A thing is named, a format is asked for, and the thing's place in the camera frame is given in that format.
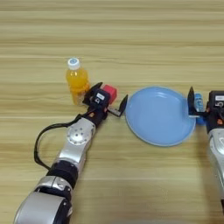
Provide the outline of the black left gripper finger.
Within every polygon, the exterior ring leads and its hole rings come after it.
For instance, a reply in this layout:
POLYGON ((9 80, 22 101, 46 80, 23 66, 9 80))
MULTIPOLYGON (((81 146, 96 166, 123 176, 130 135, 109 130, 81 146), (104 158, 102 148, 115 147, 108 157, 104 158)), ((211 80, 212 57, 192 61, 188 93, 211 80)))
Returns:
POLYGON ((90 104, 90 100, 93 97, 95 91, 102 86, 101 82, 96 83, 94 86, 92 86, 84 95, 83 103, 86 105, 90 104))
POLYGON ((126 96, 122 99, 122 102, 120 103, 119 109, 118 109, 118 116, 120 117, 123 112, 126 109, 127 106, 127 102, 128 102, 128 95, 126 94, 126 96))

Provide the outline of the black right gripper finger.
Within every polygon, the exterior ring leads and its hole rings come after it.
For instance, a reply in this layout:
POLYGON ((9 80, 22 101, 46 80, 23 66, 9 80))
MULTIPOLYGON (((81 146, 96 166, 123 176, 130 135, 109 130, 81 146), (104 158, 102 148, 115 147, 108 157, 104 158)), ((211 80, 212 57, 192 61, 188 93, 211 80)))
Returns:
POLYGON ((187 96, 187 103, 188 103, 188 114, 194 115, 196 112, 196 109, 194 107, 194 91, 193 87, 190 87, 188 96, 187 96))

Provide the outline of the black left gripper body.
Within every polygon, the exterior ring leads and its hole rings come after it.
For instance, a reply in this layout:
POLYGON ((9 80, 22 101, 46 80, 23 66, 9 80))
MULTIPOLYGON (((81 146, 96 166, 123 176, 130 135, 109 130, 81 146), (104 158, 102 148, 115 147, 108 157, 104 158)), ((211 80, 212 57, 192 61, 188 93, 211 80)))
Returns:
POLYGON ((85 118, 92 122, 95 127, 98 127, 107 118, 108 113, 117 117, 121 116, 121 111, 117 108, 109 105, 92 104, 87 107, 85 118))

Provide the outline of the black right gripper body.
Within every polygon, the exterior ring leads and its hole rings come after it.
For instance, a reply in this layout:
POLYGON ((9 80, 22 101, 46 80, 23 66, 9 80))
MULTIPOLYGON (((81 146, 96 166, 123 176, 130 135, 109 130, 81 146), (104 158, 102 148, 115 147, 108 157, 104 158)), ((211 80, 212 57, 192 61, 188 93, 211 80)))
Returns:
POLYGON ((202 117, 206 122, 206 131, 224 129, 224 109, 213 109, 205 112, 197 112, 195 108, 188 109, 189 116, 202 117))

